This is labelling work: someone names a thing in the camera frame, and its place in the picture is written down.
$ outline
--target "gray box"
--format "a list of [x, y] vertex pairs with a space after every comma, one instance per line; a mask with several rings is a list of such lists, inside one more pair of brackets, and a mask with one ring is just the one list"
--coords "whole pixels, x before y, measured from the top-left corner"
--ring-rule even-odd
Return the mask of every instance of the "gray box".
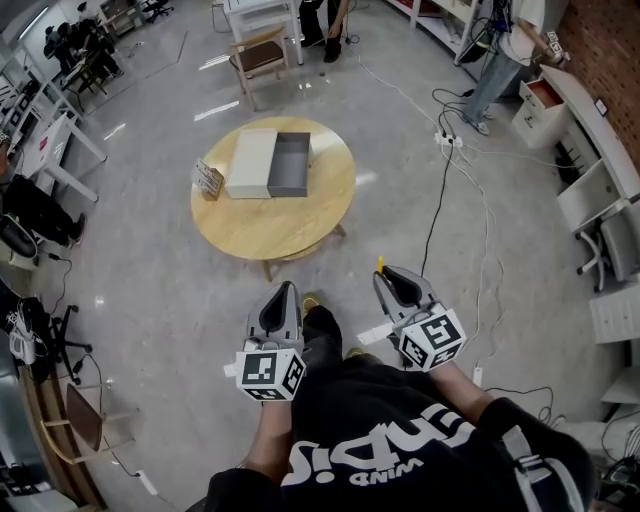
[[278, 133], [267, 182], [271, 197], [307, 197], [310, 161], [310, 133]]

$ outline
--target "marker cube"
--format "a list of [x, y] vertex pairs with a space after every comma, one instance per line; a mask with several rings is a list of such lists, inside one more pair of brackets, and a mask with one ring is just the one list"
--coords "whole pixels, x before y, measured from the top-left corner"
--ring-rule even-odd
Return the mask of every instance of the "marker cube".
[[257, 401], [290, 401], [306, 365], [293, 348], [236, 354], [236, 387]]
[[399, 349], [424, 372], [454, 360], [467, 336], [453, 309], [402, 329]]

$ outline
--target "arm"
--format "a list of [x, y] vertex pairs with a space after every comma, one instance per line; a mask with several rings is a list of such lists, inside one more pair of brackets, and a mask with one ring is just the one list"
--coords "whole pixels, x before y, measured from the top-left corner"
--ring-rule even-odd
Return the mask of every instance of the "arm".
[[429, 372], [440, 394], [471, 424], [477, 425], [480, 416], [495, 399], [476, 386], [455, 363], [446, 363]]
[[205, 512], [280, 512], [280, 484], [291, 451], [291, 403], [265, 402], [258, 431], [240, 468], [215, 474], [209, 482]]
[[527, 37], [531, 39], [538, 48], [547, 54], [547, 56], [555, 57], [555, 53], [553, 53], [553, 50], [549, 48], [549, 44], [545, 41], [544, 37], [536, 32], [535, 26], [520, 18], [518, 18], [518, 26], [525, 34], [527, 34]]
[[3, 140], [2, 135], [0, 132], [0, 176], [4, 176], [9, 169], [9, 159], [7, 156], [9, 152], [9, 141]]
[[291, 443], [291, 402], [265, 402], [243, 466], [280, 485], [288, 471]]
[[526, 413], [506, 398], [495, 399], [460, 371], [455, 363], [446, 363], [428, 373], [437, 391], [451, 405], [493, 441], [517, 425], [524, 433], [532, 452], [560, 460], [571, 473], [583, 503], [589, 503], [597, 488], [589, 455], [580, 444]]
[[347, 15], [347, 11], [349, 10], [349, 0], [340, 0], [340, 7], [338, 7], [338, 13], [336, 14], [335, 21], [329, 27], [329, 39], [333, 39], [334, 37], [338, 37], [340, 34], [340, 26], [342, 25], [342, 20]]

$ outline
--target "gray floor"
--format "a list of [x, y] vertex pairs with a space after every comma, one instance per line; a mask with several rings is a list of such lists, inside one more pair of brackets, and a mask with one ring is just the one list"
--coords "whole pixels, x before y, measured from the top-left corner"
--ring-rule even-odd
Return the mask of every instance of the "gray floor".
[[[376, 0], [361, 0], [364, 4], [370, 7], [350, 16], [349, 30], [360, 36], [354, 49], [374, 73], [432, 117], [440, 112], [431, 99], [434, 88], [472, 87], [452, 65], [451, 54], [427, 34], [409, 30], [404, 16]], [[93, 344], [104, 379], [114, 381], [107, 407], [115, 401], [142, 411], [128, 427], [136, 443], [118, 452], [121, 460], [129, 470], [143, 469], [161, 495], [184, 510], [205, 494], [214, 472], [238, 464], [248, 449], [260, 406], [235, 389], [223, 366], [240, 347], [252, 303], [269, 288], [258, 265], [220, 253], [196, 230], [189, 202], [195, 160], [229, 130], [266, 116], [308, 117], [345, 140], [360, 183], [343, 223], [347, 238], [330, 238], [317, 253], [275, 272], [277, 280], [290, 279], [301, 290], [322, 290], [355, 344], [356, 333], [386, 321], [371, 287], [378, 255], [419, 270], [444, 159], [431, 123], [367, 74], [347, 47], [333, 65], [323, 64], [322, 52], [312, 49], [287, 80], [261, 79], [264, 86], [256, 93], [261, 110], [252, 112], [227, 63], [199, 70], [226, 53], [231, 40], [212, 31], [208, 4], [174, 5], [168, 19], [124, 39], [128, 48], [121, 46], [119, 60], [126, 74], [108, 85], [107, 101], [84, 96], [91, 112], [85, 129], [109, 159], [97, 165], [78, 144], [68, 151], [67, 165], [100, 201], [90, 204], [73, 190], [61, 194], [66, 208], [89, 216], [82, 245], [69, 253], [73, 270], [62, 303], [80, 306], [73, 337]], [[143, 44], [134, 47], [136, 42]], [[237, 107], [194, 122], [197, 114], [236, 100]], [[513, 108], [500, 105], [494, 112], [493, 135], [480, 141], [486, 151], [552, 160], [549, 152], [528, 151], [512, 131]], [[463, 138], [480, 137], [459, 120], [454, 123]], [[599, 397], [620, 365], [620, 347], [594, 343], [588, 309], [592, 283], [575, 273], [585, 256], [555, 201], [557, 173], [499, 155], [485, 155], [472, 172], [486, 189], [497, 231], [491, 231], [485, 266], [480, 334], [460, 358], [461, 366], [471, 372], [497, 347], [495, 356], [481, 363], [483, 386], [552, 386], [554, 415], [599, 418]], [[468, 333], [476, 328], [484, 219], [481, 195], [452, 167], [426, 275]], [[500, 287], [505, 315], [491, 334], [499, 316], [494, 247], [505, 268]], [[61, 292], [65, 269], [64, 263], [47, 261], [35, 275], [35, 291], [48, 306]], [[85, 363], [84, 383], [95, 382], [96, 372], [89, 360]], [[537, 414], [549, 397], [539, 392], [515, 399]], [[115, 442], [124, 434], [107, 435]], [[110, 457], [90, 466], [113, 510], [171, 510]]]

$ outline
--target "round wooden table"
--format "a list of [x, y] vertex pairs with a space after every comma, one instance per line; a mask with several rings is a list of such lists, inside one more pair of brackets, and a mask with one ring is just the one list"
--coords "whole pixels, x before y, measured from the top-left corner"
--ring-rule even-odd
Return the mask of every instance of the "round wooden table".
[[346, 235], [340, 221], [353, 199], [356, 172], [351, 152], [338, 135], [320, 123], [296, 117], [269, 117], [241, 126], [222, 138], [204, 163], [226, 178], [240, 130], [255, 128], [311, 134], [308, 197], [231, 199], [222, 190], [213, 200], [194, 185], [191, 212], [211, 245], [236, 258], [260, 261], [271, 281], [270, 261], [310, 254], [334, 231]]

